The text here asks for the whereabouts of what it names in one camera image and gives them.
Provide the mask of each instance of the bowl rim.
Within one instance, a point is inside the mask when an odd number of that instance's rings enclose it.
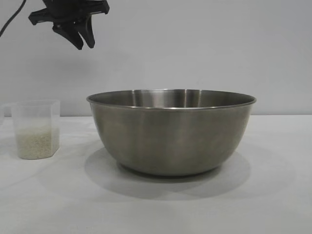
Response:
[[[120,93],[120,92],[139,92],[139,91],[204,91],[204,92],[216,92],[216,93],[226,93],[226,94],[235,94],[235,95],[243,95],[247,98],[251,98],[252,101],[235,104],[235,105],[226,105],[226,106],[207,106],[207,107],[143,107],[143,106],[126,106],[126,105],[117,105],[117,104],[107,104],[102,102],[97,102],[91,100],[93,97],[102,95],[102,94],[112,94],[112,93]],[[248,94],[236,93],[236,92],[228,92],[228,91],[217,91],[217,90],[206,90],[206,89],[133,89],[133,90],[119,90],[119,91],[109,91],[109,92],[102,92],[97,94],[92,94],[87,97],[87,101],[91,104],[97,104],[101,106],[107,107],[115,107],[115,108],[122,108],[122,109],[141,109],[141,110],[215,110],[215,109],[227,109],[227,108],[235,108],[235,107],[243,107],[243,106],[250,106],[257,102],[257,99]]]

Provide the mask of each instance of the rice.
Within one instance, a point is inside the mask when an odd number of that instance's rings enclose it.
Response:
[[[16,132],[19,157],[41,159],[52,157],[59,148],[59,128],[27,128]]]

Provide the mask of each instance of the black cable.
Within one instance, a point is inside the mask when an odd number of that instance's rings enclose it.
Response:
[[[5,25],[2,27],[2,29],[0,30],[0,37],[2,36],[2,34],[4,33],[4,31],[6,30],[6,28],[9,26],[9,24],[12,22],[12,20],[14,20],[14,18],[20,13],[20,11],[23,9],[25,3],[27,0],[23,0],[21,6],[19,7],[19,9],[11,16],[11,18],[5,23]]]

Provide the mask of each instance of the bowl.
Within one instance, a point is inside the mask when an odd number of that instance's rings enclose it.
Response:
[[[130,169],[188,176],[227,160],[245,132],[252,96],[210,90],[128,90],[91,95],[98,134]]]

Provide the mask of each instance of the clear plastic container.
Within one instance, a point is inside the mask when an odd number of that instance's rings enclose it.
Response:
[[[59,148],[60,101],[24,101],[10,107],[19,157],[52,157]]]

